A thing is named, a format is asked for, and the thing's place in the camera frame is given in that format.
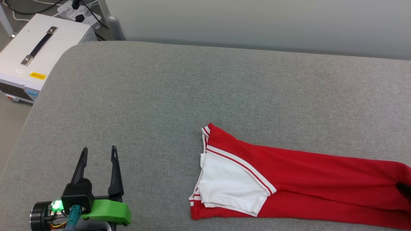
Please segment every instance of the green led light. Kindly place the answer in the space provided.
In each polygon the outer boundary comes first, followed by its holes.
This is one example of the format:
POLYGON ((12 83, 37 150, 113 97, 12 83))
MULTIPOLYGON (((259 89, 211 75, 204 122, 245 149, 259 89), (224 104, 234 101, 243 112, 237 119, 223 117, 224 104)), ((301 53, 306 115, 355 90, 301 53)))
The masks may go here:
POLYGON ((63 203, 61 201, 53 201, 51 203, 51 210, 53 212, 60 212, 63 210, 63 203))

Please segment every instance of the green 3d-printed part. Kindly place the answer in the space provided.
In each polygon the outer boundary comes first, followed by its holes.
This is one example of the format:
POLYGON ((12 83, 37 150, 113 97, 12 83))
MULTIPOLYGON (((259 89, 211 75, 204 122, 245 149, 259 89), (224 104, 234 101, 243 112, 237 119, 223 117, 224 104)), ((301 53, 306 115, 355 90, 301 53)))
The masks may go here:
POLYGON ((51 203, 51 211, 60 212, 61 210, 63 210, 63 203, 61 202, 61 200, 53 201, 51 203))
POLYGON ((116 224, 131 224, 131 211, 128 205, 110 200, 95 200, 91 212, 82 214, 81 217, 116 224))

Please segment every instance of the red button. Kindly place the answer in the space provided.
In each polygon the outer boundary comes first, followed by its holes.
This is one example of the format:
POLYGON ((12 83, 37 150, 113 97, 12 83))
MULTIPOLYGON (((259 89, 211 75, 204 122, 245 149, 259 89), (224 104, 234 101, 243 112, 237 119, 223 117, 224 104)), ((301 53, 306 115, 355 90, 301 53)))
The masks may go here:
POLYGON ((6 95, 6 97, 13 100, 13 101, 15 100, 15 97, 12 97, 12 96, 9 96, 9 95, 6 95))

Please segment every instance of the power strip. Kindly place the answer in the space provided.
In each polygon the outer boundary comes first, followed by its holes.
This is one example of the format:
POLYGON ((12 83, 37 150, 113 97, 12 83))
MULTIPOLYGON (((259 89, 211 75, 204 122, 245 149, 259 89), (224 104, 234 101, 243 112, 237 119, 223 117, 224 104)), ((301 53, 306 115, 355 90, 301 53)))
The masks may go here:
MULTIPOLYGON (((60 16, 67 20, 75 21, 76 16, 84 15, 84 21, 81 23, 91 25, 94 30, 100 29, 100 23, 96 20, 96 18, 91 14, 91 12, 83 5, 81 5, 78 9, 73 9, 72 7, 73 1, 67 1, 65 4, 61 5, 57 8, 57 11, 60 13, 60 16)), ((101 20, 101 16, 94 13, 94 15, 101 20)))

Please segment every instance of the gray fabric surface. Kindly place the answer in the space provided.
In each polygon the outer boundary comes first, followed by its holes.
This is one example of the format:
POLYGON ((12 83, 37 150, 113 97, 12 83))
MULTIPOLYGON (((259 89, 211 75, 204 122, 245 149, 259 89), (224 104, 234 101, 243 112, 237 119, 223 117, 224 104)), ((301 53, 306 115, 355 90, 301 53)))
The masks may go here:
POLYGON ((29 230, 58 199, 83 147, 94 195, 118 149, 133 224, 118 230, 389 230, 300 219, 190 219, 200 128, 244 141, 411 165, 411 62, 93 42, 56 64, 0 179, 0 230, 29 230))

